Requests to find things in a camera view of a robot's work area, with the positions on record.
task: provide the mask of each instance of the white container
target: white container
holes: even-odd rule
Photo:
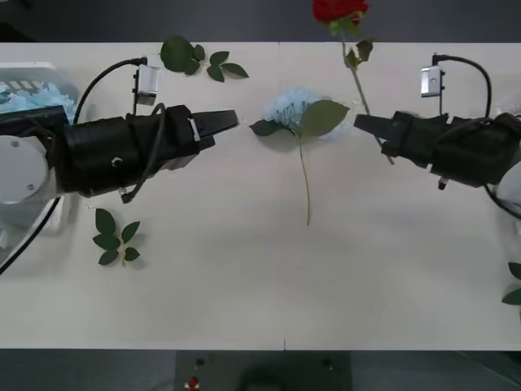
[[[6,86],[7,92],[16,93],[20,90],[30,94],[38,92],[40,87],[53,83],[61,94],[78,102],[78,89],[53,64],[35,63],[0,63],[0,86]],[[42,235],[58,235],[68,222],[72,195],[62,196],[50,220],[42,230]]]

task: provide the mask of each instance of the white table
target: white table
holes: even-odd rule
[[[503,238],[511,223],[481,190],[398,160],[368,134],[305,152],[313,219],[298,151],[247,127],[278,92],[307,86],[349,104],[352,79],[334,43],[207,44],[250,73],[216,83],[165,73],[159,101],[193,112],[234,108],[243,125],[187,168],[161,173],[136,200],[81,200],[59,238],[39,238],[0,278],[0,347],[139,349],[521,349],[519,311]],[[45,60],[81,88],[118,60],[159,44],[2,44],[0,61]],[[480,62],[495,96],[521,85],[520,45],[378,44],[361,79],[374,114],[437,113],[419,98],[434,51]],[[447,64],[444,106],[479,116],[484,83]],[[90,117],[123,115],[132,68],[96,89]],[[144,262],[97,264],[94,208],[139,220]]]

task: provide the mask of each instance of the black cable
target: black cable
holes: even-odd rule
[[[496,193],[492,189],[490,189],[487,185],[484,186],[485,191],[487,192],[488,196],[492,201],[494,201],[494,204],[496,204],[499,208],[503,209],[505,212],[507,212],[510,216],[516,217],[519,220],[521,220],[521,214],[514,212],[513,210],[508,209],[508,207],[503,204],[503,202],[497,198]]]
[[[470,59],[464,59],[463,57],[457,57],[454,55],[433,55],[432,56],[432,64],[437,65],[440,61],[456,61],[459,63],[468,64],[477,70],[481,72],[483,75],[485,82],[487,83],[487,106],[485,108],[485,118],[490,117],[490,107],[492,106],[492,82],[490,81],[490,76],[488,75],[487,71],[476,63],[475,61],[472,61]],[[497,198],[496,193],[493,189],[491,189],[488,185],[484,185],[484,189],[488,194],[488,197],[493,201],[494,204],[496,204],[497,207],[507,212],[510,216],[515,217],[519,220],[521,220],[521,214],[516,213],[513,210],[510,210],[499,198]]]
[[[9,266],[13,264],[14,261],[25,251],[25,249],[33,242],[34,238],[38,236],[38,234],[42,231],[43,227],[46,226],[47,222],[50,219],[50,215],[55,211],[56,206],[58,206],[59,200],[61,197],[55,198],[52,205],[50,206],[49,210],[47,211],[46,216],[42,219],[40,224],[36,227],[36,229],[33,231],[33,233],[25,240],[25,242],[16,250],[14,254],[12,254],[5,262],[2,263],[2,266],[0,266],[0,275],[4,271],[6,271]]]
[[[443,91],[440,91],[440,115],[443,116]]]
[[[108,67],[103,72],[101,72],[87,87],[83,95],[81,96],[80,102],[78,103],[76,114],[74,115],[74,120],[72,121],[73,125],[76,125],[78,123],[78,120],[80,118],[81,109],[83,108],[83,105],[85,104],[85,101],[87,100],[87,97],[89,96],[90,92],[94,88],[98,82],[103,79],[106,75],[108,75],[110,72],[121,68],[125,65],[140,65],[140,64],[146,64],[147,58],[142,57],[140,59],[126,59],[124,61],[120,61],[119,63],[116,63],[112,65],[111,67]],[[34,238],[38,236],[38,234],[42,231],[43,227],[47,224],[47,222],[50,219],[50,216],[55,211],[56,206],[58,206],[59,201],[61,200],[61,197],[56,197],[50,206],[49,210],[47,211],[47,214],[42,219],[40,224],[36,227],[36,229],[33,231],[33,233],[24,241],[24,243],[16,250],[15,253],[11,254],[7,260],[5,260],[2,265],[0,266],[0,275],[2,275],[8,268],[11,266],[16,259],[25,251],[25,249],[33,242]]]
[[[73,125],[78,123],[78,120],[80,119],[80,112],[83,108],[83,105],[85,104],[85,101],[87,100],[87,97],[89,96],[90,92],[98,84],[98,82],[103,79],[106,75],[108,75],[110,72],[115,71],[118,68],[124,67],[125,65],[141,65],[146,64],[147,58],[142,57],[140,59],[125,59],[123,61],[120,61],[119,63],[115,63],[114,65],[111,65],[107,69],[105,69],[103,72],[101,72],[87,87],[85,92],[83,93],[83,96],[81,96],[80,102],[78,103],[78,107],[76,110],[76,114],[74,115],[74,121],[72,122]]]
[[[487,83],[487,107],[485,109],[485,117],[490,117],[490,107],[492,106],[492,82],[490,81],[490,76],[487,71],[470,59],[464,59],[463,57],[457,57],[455,55],[433,55],[432,56],[432,65],[437,65],[440,61],[456,61],[458,63],[464,63],[470,65],[471,67],[476,68],[483,75],[485,82]]]
[[[143,174],[136,183],[135,188],[130,193],[121,196],[121,199],[123,200],[124,204],[128,204],[138,194],[139,190],[143,186],[143,183],[145,183],[145,181],[150,176],[151,171],[154,168],[155,161],[157,160],[157,154],[160,149],[161,139],[163,137],[164,126],[166,123],[166,107],[164,106],[164,104],[158,103],[158,105],[155,106],[154,110],[152,111],[152,116],[156,115],[159,110],[161,110],[160,123],[157,129],[157,134],[155,135],[154,145],[152,146],[150,155],[148,156],[147,167],[145,168]]]

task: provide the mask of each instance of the flower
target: flower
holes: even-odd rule
[[[313,0],[315,19],[325,24],[349,16],[353,12],[367,12],[368,9],[366,0]],[[352,22],[359,24],[360,18],[355,16]]]
[[[294,135],[300,133],[300,122],[305,111],[319,100],[328,100],[329,97],[317,94],[304,88],[295,88],[279,95],[266,106],[263,119],[275,121],[289,129]],[[348,133],[348,122],[342,121],[330,133],[320,138],[326,141],[339,140]]]

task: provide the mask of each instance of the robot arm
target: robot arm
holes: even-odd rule
[[[511,114],[495,120],[464,120],[449,116],[423,119],[396,112],[392,119],[358,116],[355,126],[386,140],[382,153],[403,157],[418,167],[431,166],[440,189],[448,180],[472,187],[497,185],[519,162],[521,122]]]
[[[164,130],[154,151],[161,116]],[[118,189],[125,193],[143,175],[147,179],[162,169],[185,167],[215,145],[216,134],[239,123],[234,111],[192,114],[185,106],[176,106],[151,116],[128,115],[79,125],[69,125],[61,107],[43,108],[0,115],[0,124],[0,150],[18,155],[16,161],[24,165],[18,170],[12,165],[0,167],[2,188],[10,191],[2,201],[15,203],[40,191],[45,183],[32,178],[44,171],[49,179],[50,169],[54,169],[58,193],[87,197]],[[34,155],[30,138],[36,138],[45,150],[43,159],[29,160],[38,163],[27,166],[24,154]],[[20,191],[13,193],[16,187]]]

